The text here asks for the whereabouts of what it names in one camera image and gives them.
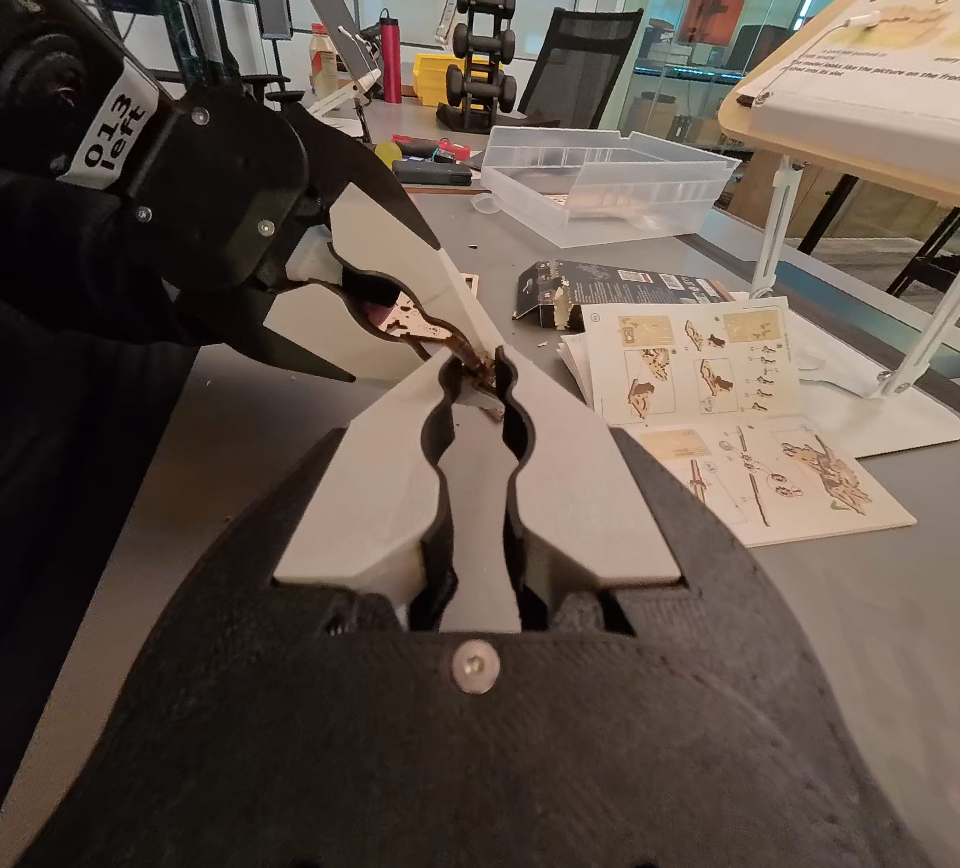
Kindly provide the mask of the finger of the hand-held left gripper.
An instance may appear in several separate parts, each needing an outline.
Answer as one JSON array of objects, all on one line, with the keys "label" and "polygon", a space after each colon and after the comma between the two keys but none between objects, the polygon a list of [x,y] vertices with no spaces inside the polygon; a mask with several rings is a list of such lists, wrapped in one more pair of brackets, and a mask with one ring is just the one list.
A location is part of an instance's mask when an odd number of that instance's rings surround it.
[{"label": "finger of the hand-held left gripper", "polygon": [[456,335],[479,362],[492,362],[504,344],[417,208],[414,226],[350,184],[330,208],[332,250],[356,274],[399,286],[428,322]]},{"label": "finger of the hand-held left gripper", "polygon": [[374,384],[396,384],[428,360],[415,340],[380,329],[402,288],[346,266],[330,238],[301,238],[285,277],[290,286],[275,295],[263,321],[273,335]]}]

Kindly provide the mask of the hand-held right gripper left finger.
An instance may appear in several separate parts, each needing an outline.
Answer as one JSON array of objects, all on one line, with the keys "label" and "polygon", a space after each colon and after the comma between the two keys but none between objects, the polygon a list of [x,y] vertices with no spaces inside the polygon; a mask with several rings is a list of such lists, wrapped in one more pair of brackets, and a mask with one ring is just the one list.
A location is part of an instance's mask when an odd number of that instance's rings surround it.
[{"label": "hand-held right gripper left finger", "polygon": [[447,479],[463,376],[448,350],[384,394],[337,442],[276,568],[284,585],[345,588],[405,608],[414,631],[438,627],[458,579]]}]

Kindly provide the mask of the laser-cut plywood parts sheet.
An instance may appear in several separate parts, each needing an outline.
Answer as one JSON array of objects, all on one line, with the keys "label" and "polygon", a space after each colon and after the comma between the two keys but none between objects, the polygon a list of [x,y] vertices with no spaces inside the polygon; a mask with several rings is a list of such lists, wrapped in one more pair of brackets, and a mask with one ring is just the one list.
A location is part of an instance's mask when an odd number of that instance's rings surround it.
[{"label": "laser-cut plywood parts sheet", "polygon": [[[359,274],[359,277],[360,280],[356,282],[358,291],[362,295],[373,295],[373,300],[378,303],[385,304],[388,294],[397,295],[390,313],[383,316],[377,328],[395,341],[407,339],[412,344],[401,344],[399,349],[389,349],[384,357],[378,355],[372,361],[365,362],[364,370],[356,377],[384,384],[395,383],[422,362],[418,352],[423,342],[428,346],[444,344],[451,337],[451,332],[441,324],[430,322],[418,309],[414,299],[402,293],[397,282],[377,274]],[[468,305],[466,315],[475,325],[475,333],[479,336],[476,351],[485,364],[490,364],[498,346],[503,344],[503,338],[480,303]]]}]

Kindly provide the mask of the person's left forearm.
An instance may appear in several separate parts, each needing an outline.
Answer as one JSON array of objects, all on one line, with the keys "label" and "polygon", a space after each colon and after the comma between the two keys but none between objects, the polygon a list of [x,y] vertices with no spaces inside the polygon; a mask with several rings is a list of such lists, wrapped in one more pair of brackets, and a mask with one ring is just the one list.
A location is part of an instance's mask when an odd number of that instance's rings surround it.
[{"label": "person's left forearm", "polygon": [[5,797],[200,346],[119,198],[1,174]]}]

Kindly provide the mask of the red hand tool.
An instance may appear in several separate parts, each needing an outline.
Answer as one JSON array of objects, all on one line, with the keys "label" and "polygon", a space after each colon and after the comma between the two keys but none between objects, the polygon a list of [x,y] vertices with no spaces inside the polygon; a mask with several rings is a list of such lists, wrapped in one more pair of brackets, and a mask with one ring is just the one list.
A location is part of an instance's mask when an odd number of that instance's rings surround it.
[{"label": "red hand tool", "polygon": [[472,156],[470,147],[456,144],[447,138],[423,139],[394,134],[391,142],[399,147],[402,156],[408,158],[455,163],[465,162]]}]

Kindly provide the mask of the white instruction booklet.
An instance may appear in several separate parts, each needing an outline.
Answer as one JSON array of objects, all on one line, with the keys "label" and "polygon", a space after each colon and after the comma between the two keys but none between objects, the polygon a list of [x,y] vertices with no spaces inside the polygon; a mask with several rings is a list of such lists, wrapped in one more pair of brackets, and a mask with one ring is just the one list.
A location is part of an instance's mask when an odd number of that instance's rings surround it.
[{"label": "white instruction booklet", "polygon": [[806,417],[785,298],[594,305],[558,354],[623,429],[747,547],[917,524]]}]

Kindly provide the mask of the plastic jar with white label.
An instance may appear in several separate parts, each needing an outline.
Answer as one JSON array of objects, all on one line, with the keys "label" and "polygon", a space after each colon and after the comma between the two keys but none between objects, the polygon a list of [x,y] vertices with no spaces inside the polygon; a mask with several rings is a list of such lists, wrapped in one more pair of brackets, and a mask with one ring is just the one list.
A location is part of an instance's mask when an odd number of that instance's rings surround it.
[{"label": "plastic jar with white label", "polygon": [[338,54],[333,40],[321,22],[311,26],[309,42],[310,82],[317,101],[337,93],[340,89]]}]

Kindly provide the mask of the red water bottle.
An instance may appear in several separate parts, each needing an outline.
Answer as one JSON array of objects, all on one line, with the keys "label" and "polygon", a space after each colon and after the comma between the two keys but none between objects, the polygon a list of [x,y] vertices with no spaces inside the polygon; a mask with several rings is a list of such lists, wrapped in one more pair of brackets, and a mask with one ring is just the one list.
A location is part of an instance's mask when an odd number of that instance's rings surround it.
[{"label": "red water bottle", "polygon": [[380,56],[382,61],[381,83],[383,100],[391,105],[402,103],[402,47],[400,23],[390,10],[384,8],[379,15]]}]

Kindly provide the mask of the upright dark monitor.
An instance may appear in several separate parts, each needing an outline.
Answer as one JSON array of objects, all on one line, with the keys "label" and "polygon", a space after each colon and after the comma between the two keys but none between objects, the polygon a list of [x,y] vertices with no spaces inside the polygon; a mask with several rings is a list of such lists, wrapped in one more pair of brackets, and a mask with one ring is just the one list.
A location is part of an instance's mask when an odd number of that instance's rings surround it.
[{"label": "upright dark monitor", "polygon": [[160,0],[181,78],[187,87],[226,82],[219,0]]}]

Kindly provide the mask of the medium black dumbbell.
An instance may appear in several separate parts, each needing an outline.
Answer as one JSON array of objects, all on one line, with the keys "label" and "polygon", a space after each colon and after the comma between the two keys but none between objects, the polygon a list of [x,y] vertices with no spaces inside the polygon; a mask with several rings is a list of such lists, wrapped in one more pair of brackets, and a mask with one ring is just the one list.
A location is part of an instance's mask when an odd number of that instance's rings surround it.
[{"label": "medium black dumbbell", "polygon": [[495,36],[474,34],[465,23],[457,24],[453,30],[452,51],[455,58],[468,55],[488,55],[509,64],[515,57],[516,35],[513,30],[505,30]]}]

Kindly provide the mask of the black cardboard kit box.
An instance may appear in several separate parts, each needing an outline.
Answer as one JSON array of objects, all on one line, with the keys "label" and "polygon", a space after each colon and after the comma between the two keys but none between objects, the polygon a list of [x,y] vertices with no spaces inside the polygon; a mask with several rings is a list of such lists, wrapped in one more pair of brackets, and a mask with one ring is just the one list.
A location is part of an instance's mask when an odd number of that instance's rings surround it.
[{"label": "black cardboard kit box", "polygon": [[536,262],[517,280],[512,317],[581,333],[590,310],[608,304],[717,304],[731,301],[718,282],[573,260]]}]

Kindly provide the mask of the clear plastic bin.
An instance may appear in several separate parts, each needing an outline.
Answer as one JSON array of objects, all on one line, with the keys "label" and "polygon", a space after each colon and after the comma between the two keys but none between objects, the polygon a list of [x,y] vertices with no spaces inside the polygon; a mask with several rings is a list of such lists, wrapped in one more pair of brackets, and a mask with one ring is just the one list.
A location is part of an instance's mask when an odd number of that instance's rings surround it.
[{"label": "clear plastic bin", "polygon": [[[574,249],[697,233],[739,163],[640,132],[497,126],[480,180],[502,212]],[[571,212],[540,197],[586,191],[602,207]]]}]

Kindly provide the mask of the black mesh office chair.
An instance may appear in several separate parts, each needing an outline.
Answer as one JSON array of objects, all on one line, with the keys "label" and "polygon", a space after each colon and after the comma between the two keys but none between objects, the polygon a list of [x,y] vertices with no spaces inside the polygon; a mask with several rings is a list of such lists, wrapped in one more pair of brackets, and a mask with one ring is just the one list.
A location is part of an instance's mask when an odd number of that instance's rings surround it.
[{"label": "black mesh office chair", "polygon": [[556,8],[515,110],[547,127],[598,129],[642,18]]}]

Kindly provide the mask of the black box device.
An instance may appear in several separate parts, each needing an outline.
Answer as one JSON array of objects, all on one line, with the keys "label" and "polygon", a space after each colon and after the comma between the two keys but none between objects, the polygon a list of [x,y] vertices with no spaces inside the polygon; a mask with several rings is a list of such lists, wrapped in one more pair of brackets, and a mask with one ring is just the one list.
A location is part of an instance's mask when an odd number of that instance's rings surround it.
[{"label": "black box device", "polygon": [[790,37],[791,31],[776,25],[745,25],[726,60],[726,69],[747,74],[766,60]]}]

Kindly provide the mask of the pale wooden document stand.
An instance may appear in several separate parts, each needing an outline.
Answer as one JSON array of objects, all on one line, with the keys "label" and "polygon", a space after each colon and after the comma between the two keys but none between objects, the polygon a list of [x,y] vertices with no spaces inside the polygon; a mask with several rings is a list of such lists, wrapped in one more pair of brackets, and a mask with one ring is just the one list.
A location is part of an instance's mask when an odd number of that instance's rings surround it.
[{"label": "pale wooden document stand", "polygon": [[[848,1],[836,0],[817,15],[739,82],[719,109],[719,125],[726,135],[748,147],[768,150],[782,157],[774,175],[774,198],[750,284],[752,296],[770,293],[776,281],[777,264],[800,184],[800,175],[790,172],[794,163],[811,162],[823,169],[854,175],[873,184],[958,206],[959,152],[958,181],[948,181],[888,165],[870,166],[864,158],[839,152],[818,153],[804,144],[787,142],[782,145],[750,132],[748,109],[753,99],[747,94],[747,86],[770,69],[786,66],[786,59],[797,55],[804,42],[813,41],[817,30],[828,27]],[[827,432],[849,454],[866,458],[958,440],[958,415],[934,415],[932,403],[920,401],[922,394],[932,396],[933,389],[919,387],[934,354],[951,337],[958,335],[958,314],[959,281],[955,279],[897,367],[889,366],[883,371],[877,362],[854,361],[849,369],[847,363],[853,357],[851,349],[841,349],[838,353],[830,349],[827,352],[825,365],[812,373],[814,382],[820,384],[814,388],[814,400],[826,403]]]}]

